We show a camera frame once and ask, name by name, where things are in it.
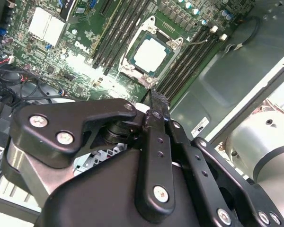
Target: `red wire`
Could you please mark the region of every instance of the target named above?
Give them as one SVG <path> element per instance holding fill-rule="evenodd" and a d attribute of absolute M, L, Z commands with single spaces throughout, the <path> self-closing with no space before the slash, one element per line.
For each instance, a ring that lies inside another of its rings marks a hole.
<path fill-rule="evenodd" d="M 8 62 L 8 61 L 9 61 L 8 58 L 7 58 L 7 59 L 4 59 L 3 61 L 0 61 L 0 64 L 6 63 L 6 62 Z"/>

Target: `white sticker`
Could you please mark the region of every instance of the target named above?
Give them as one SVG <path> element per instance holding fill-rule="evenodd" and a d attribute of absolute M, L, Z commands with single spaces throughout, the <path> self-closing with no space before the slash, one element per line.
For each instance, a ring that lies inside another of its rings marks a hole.
<path fill-rule="evenodd" d="M 197 137 L 197 135 L 199 135 L 200 132 L 202 132 L 202 130 L 209 124 L 209 120 L 207 119 L 207 117 L 204 117 L 200 123 L 198 123 L 198 125 L 191 131 L 191 134 L 193 135 L 193 137 Z"/>

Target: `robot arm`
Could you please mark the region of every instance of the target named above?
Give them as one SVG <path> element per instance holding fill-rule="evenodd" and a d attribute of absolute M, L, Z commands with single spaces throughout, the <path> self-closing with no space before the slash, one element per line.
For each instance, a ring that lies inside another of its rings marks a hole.
<path fill-rule="evenodd" d="M 146 113 L 108 99 L 14 114 L 2 172 L 35 196 L 42 208 L 36 226 L 284 227 L 259 185 L 202 138 L 188 140 L 164 97 L 149 91 L 142 103 Z M 127 151 L 73 176 L 75 157 L 119 142 Z"/>

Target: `motherboard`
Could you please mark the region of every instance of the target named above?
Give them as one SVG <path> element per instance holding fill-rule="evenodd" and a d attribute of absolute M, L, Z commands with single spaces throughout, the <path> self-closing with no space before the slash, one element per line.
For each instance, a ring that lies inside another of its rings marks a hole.
<path fill-rule="evenodd" d="M 0 57 L 81 100 L 174 101 L 253 0 L 15 0 Z"/>

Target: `silver screw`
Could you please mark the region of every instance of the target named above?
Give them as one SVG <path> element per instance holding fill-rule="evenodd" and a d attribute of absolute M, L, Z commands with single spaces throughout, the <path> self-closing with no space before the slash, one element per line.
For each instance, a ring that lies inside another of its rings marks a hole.
<path fill-rule="evenodd" d="M 161 186 L 155 186 L 153 188 L 153 193 L 156 199 L 159 200 L 160 202 L 167 202 L 169 200 L 169 194 Z"/>
<path fill-rule="evenodd" d="M 43 128 L 48 125 L 48 121 L 45 117 L 37 116 L 37 115 L 29 118 L 29 122 L 31 125 L 37 128 Z"/>
<path fill-rule="evenodd" d="M 269 224 L 269 223 L 270 223 L 270 221 L 269 221 L 269 219 L 268 219 L 268 217 L 266 216 L 265 213 L 259 211 L 258 214 L 259 214 L 261 220 L 262 220 L 265 224 Z"/>
<path fill-rule="evenodd" d="M 181 128 L 181 126 L 180 126 L 180 124 L 179 124 L 178 122 L 174 122 L 174 126 L 175 126 L 177 129 Z"/>
<path fill-rule="evenodd" d="M 68 132 L 60 132 L 57 135 L 57 140 L 61 144 L 69 145 L 74 141 L 74 138 Z"/>
<path fill-rule="evenodd" d="M 203 140 L 200 140 L 200 144 L 201 144 L 203 147 L 206 147 L 206 146 L 207 146 L 206 142 L 203 141 Z"/>
<path fill-rule="evenodd" d="M 132 110 L 133 110 L 133 107 L 132 107 L 130 104 L 128 104 L 128 103 L 126 103 L 126 104 L 124 105 L 124 107 L 125 107 L 126 109 L 128 109 L 129 111 L 132 111 Z"/>
<path fill-rule="evenodd" d="M 219 218 L 224 224 L 228 226 L 231 225 L 231 218 L 229 217 L 229 214 L 225 210 L 218 209 L 217 213 L 218 213 Z"/>
<path fill-rule="evenodd" d="M 269 213 L 271 218 L 278 224 L 278 225 L 281 225 L 281 221 L 280 219 L 277 217 L 277 215 L 275 215 L 274 213 Z"/>
<path fill-rule="evenodd" d="M 158 119 L 161 118 L 161 115 L 157 111 L 152 112 L 152 114 Z"/>

